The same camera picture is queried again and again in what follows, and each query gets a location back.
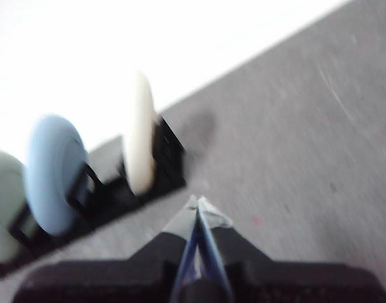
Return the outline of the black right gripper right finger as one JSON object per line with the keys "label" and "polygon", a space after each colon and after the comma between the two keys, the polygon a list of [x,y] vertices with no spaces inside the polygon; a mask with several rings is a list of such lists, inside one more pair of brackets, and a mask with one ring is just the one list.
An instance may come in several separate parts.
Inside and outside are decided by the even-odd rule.
{"label": "black right gripper right finger", "polygon": [[273,259],[207,198],[197,205],[236,302],[386,302],[386,289],[372,272],[344,263]]}

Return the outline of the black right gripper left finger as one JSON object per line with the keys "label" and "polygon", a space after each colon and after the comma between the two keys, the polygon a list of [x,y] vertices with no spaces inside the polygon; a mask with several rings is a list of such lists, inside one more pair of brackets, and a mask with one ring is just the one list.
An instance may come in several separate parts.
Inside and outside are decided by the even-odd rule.
{"label": "black right gripper left finger", "polygon": [[68,260],[32,270],[13,302],[142,302],[167,300],[196,219],[197,196],[126,259]]}

